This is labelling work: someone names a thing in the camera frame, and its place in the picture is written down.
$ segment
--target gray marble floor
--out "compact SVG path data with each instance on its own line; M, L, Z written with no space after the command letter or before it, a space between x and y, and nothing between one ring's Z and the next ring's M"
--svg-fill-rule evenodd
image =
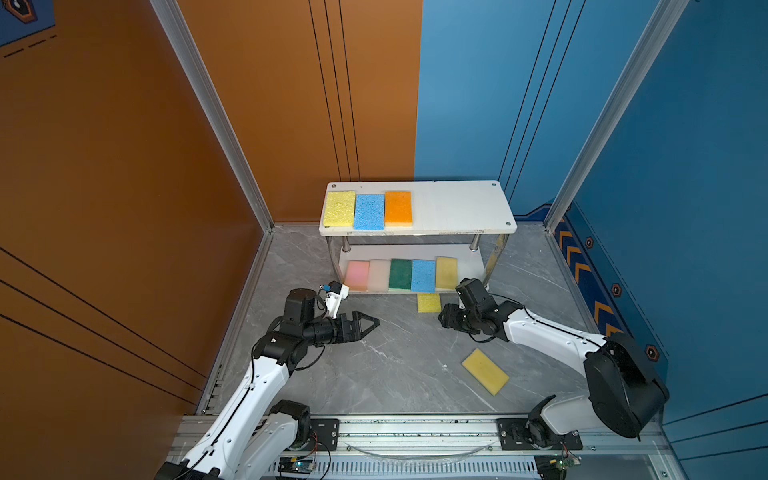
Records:
M277 227L253 301L237 338L222 385L227 399L245 373L250 348L282 315L294 288L316 289L333 280L326 241L315 227ZM469 243L471 237L353 238L351 243ZM484 260L495 235L484 236ZM576 303L540 224L522 223L510 236L490 284L533 312L584 328ZM458 296L441 295L443 304ZM528 412L545 396L586 388L576 372L544 354L494 340L477 344L466 334L443 329L435 313L417 313L416 295L350 295L341 312L359 310L382 320L362 342L329 346L312 368L295 372L277 396L305 403L316 414L396 412ZM509 375L492 396L462 367L475 348ZM320 349L310 348L304 364Z

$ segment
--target blue sponge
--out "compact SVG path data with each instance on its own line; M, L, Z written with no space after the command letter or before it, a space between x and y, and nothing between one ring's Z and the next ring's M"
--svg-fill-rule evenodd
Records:
M384 195L358 195L355 230L384 230Z
M419 293L435 292L435 271L437 265L434 260L413 260L411 274L411 291Z

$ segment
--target lower shelf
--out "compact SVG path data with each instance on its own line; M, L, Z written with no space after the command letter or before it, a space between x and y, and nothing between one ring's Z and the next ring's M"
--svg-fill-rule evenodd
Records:
M437 257L451 257L458 261L458 281L465 278L479 278L485 274L480 250L473 252L468 243L447 243L439 245L352 245L349 253L339 255L339 268L346 275L346 266L350 260L435 260ZM436 293L454 292L450 289L437 289ZM388 292L388 294L412 292ZM384 295L387 292L349 292L350 295Z

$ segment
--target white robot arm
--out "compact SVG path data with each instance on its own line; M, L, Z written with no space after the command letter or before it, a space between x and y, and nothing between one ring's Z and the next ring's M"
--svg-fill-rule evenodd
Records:
M379 319L357 311L352 312L351 320L345 313L337 318L339 304L349 288L338 282L321 288L327 292L327 308L318 317L317 293L291 290L284 314L253 345L249 368L216 421L180 464L166 462L155 480L261 478L282 451L307 443L309 408L286 400L278 402L263 426L253 433L310 345L325 348L331 343L355 342L380 324ZM362 329L361 320L367 320L370 326Z
M629 335L586 333L535 315L514 300L497 304L477 279L464 279L456 291L464 308L446 305L442 326L529 346L587 379L588 391L549 396L528 414L526 426L537 447L549 448L558 437L603 425L638 437L669 399L664 382Z

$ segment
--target shelf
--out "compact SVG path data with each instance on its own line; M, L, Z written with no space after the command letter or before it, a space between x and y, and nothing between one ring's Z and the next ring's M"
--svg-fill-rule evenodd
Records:
M353 227L324 227L326 205L320 216L324 237L385 237L390 235L474 235L514 233L518 226L507 197L495 180L435 182L335 182L326 192L354 190L360 194L388 191L412 192L413 227L384 230L355 230Z
M473 252L467 243L441 245L352 245L349 253L341 252L339 267L346 275L346 266L350 260L435 260L437 257L451 257L458 261L458 281L465 278L479 278L485 274L480 250ZM437 289L435 293L455 292L454 289ZM387 295L413 292L349 292L350 295Z

